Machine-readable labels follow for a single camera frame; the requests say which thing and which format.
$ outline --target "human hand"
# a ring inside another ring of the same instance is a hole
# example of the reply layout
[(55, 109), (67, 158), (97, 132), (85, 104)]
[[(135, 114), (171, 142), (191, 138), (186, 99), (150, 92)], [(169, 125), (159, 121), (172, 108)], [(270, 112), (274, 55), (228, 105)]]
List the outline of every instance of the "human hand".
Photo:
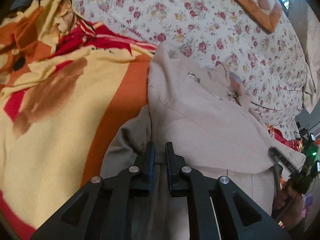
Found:
[(293, 202), (281, 217), (284, 228), (287, 230), (295, 227), (301, 222), (303, 209), (302, 194), (295, 191), (291, 186), (286, 187), (286, 185), (284, 185), (284, 188), (274, 198), (273, 209), (279, 210), (283, 208), (288, 197), (290, 197)]

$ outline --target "orange stripe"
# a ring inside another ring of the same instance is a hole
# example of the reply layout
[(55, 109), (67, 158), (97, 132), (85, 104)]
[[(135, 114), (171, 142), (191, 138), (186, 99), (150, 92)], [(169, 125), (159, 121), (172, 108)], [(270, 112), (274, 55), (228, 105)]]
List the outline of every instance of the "orange stripe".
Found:
[(147, 86), (149, 62), (146, 55), (137, 56), (106, 109), (92, 141), (84, 167), (81, 187), (93, 176), (100, 174), (103, 157), (119, 128), (136, 117), (148, 103)]

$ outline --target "beige jacket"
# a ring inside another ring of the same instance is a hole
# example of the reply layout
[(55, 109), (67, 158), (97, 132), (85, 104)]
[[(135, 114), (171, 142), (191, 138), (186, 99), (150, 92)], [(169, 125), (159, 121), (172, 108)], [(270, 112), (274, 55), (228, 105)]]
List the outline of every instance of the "beige jacket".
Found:
[(296, 168), (304, 155), (271, 138), (249, 107), (250, 96), (232, 96), (222, 65), (206, 70), (167, 42), (158, 47), (150, 63), (148, 106), (120, 128), (101, 168), (103, 178), (115, 176), (133, 164), (150, 140), (156, 144), (154, 190), (149, 208), (146, 201), (136, 207), (134, 239), (189, 239), (186, 200), (170, 198), (167, 190), (167, 141), (187, 165), (208, 177), (230, 177), (271, 214), (275, 183), (268, 149), (276, 146)]

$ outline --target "red cloth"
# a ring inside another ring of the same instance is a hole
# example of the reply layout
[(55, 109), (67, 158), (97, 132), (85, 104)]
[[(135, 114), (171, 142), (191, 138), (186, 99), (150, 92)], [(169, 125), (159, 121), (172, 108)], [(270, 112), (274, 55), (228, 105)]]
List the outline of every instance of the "red cloth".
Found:
[(291, 140), (288, 141), (286, 139), (283, 138), (282, 132), (276, 128), (272, 128), (272, 131), (275, 134), (275, 139), (279, 142), (281, 142), (284, 145), (287, 145), (288, 147), (290, 147), (291, 149), (295, 150), (295, 151), (299, 151), (299, 145), (300, 145), (300, 141), (299, 140)]
[(5, 214), (5, 218), (11, 225), (12, 229), (21, 238), (21, 240), (29, 240), (31, 235), (36, 231), (33, 227), (22, 222), (17, 215), (11, 210), (3, 199), (2, 191), (0, 191), (0, 210)]
[(107, 28), (107, 26), (103, 24), (91, 23), (78, 18), (76, 26), (68, 35), (64, 36), (60, 40), (56, 53), (50, 56), (50, 58), (68, 54), (76, 49), (79, 49), (80, 47), (86, 47), (90, 45), (101, 49), (127, 49), (129, 52), (131, 52), (130, 44), (137, 45), (140, 48), (150, 50), (151, 52), (156, 51), (156, 45), (154, 44), (150, 44), (145, 41), (140, 42), (113, 33)]

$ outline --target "metal pin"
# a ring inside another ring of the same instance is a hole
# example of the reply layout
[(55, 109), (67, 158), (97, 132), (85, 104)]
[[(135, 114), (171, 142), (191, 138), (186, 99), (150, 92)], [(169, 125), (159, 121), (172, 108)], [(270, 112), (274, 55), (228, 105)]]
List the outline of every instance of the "metal pin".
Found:
[(188, 72), (188, 75), (189, 75), (189, 77), (196, 77), (196, 75), (191, 72)]
[(214, 97), (216, 97), (217, 99), (219, 99), (221, 101), (223, 100), (221, 97), (218, 97), (218, 96), (214, 96)]
[(136, 172), (140, 171), (140, 169), (138, 166), (131, 166), (131, 167), (129, 167), (129, 171), (131, 173), (136, 173)]
[(222, 184), (228, 184), (230, 182), (230, 179), (226, 176), (222, 176), (219, 180)]
[(91, 178), (91, 182), (92, 182), (93, 184), (97, 184), (97, 183), (101, 182), (101, 177), (99, 177), (99, 176), (94, 176), (94, 177)]
[(184, 173), (189, 173), (192, 171), (192, 169), (189, 167), (189, 166), (184, 166), (181, 168), (181, 170), (184, 172)]

